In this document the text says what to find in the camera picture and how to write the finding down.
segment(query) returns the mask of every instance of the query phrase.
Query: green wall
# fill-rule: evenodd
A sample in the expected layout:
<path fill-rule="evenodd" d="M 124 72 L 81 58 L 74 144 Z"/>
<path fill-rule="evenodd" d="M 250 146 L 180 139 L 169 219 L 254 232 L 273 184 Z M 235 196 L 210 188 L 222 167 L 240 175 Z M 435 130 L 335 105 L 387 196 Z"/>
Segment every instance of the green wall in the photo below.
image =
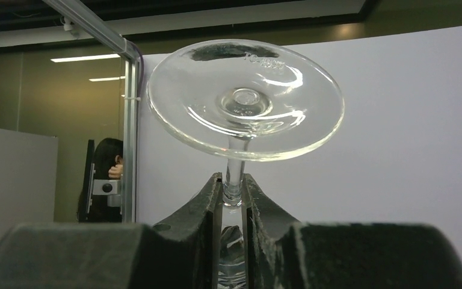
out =
<path fill-rule="evenodd" d="M 429 7 L 418 7 L 424 2 Z M 462 25 L 462 3 L 384 0 L 365 23 L 308 27 L 219 38 L 278 45 L 375 37 Z M 142 42 L 145 54 L 172 52 L 207 38 Z M 90 78 L 123 75 L 120 59 L 54 63 L 51 58 L 112 53 L 101 46 L 0 54 L 0 128 L 59 138 L 55 220 L 75 221 L 85 148 L 90 138 L 123 137 L 123 81 Z"/>

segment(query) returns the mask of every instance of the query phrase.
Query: metal pole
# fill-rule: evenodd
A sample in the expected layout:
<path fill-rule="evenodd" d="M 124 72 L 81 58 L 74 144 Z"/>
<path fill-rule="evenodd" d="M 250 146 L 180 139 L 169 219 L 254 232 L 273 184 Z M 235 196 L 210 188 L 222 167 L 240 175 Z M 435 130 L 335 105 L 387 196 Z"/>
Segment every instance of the metal pole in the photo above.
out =
<path fill-rule="evenodd" d="M 125 127 L 123 130 L 123 222 L 135 222 L 135 197 L 137 187 L 137 92 L 139 83 L 139 57 L 128 41 L 108 27 L 105 22 L 80 0 L 43 0 L 63 16 L 126 59 L 125 73 Z"/>

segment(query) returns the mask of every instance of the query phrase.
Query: ceiling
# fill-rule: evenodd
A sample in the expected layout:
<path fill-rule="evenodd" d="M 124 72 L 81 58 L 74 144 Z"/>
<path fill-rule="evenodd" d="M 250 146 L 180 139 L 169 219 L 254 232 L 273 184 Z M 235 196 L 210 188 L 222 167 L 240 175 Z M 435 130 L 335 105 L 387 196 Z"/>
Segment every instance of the ceiling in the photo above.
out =
<path fill-rule="evenodd" d="M 294 5 L 310 4 L 315 11 L 328 11 L 327 14 L 315 14 L 310 17 L 291 16 L 293 19 L 321 20 L 320 18 L 324 17 L 325 23 L 338 23 L 343 22 L 344 16 L 349 18 L 346 22 L 365 20 L 379 0 L 82 0 L 82 2 L 105 21 L 258 5 L 272 7 L 272 4 L 293 3 Z M 61 23 L 61 15 L 42 0 L 0 0 L 0 32 L 54 27 L 62 25 Z"/>

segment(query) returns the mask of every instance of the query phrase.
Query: fluorescent light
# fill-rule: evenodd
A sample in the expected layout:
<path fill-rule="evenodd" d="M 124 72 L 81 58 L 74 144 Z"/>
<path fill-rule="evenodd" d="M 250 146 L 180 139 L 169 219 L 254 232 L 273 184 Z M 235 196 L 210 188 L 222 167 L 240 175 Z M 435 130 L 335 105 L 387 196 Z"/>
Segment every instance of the fluorescent light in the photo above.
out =
<path fill-rule="evenodd" d="M 104 55 L 92 55 L 92 56 L 81 56 L 81 57 L 69 57 L 69 58 L 54 58 L 51 59 L 53 62 L 73 62 L 73 61 L 84 61 L 84 60 L 98 60 L 98 59 L 110 59 L 120 58 L 117 54 L 104 54 Z"/>
<path fill-rule="evenodd" d="M 89 81 L 112 81 L 112 80 L 120 80 L 120 79 L 124 79 L 125 77 L 124 76 L 120 76 L 120 77 L 106 77 L 106 78 L 90 78 Z"/>

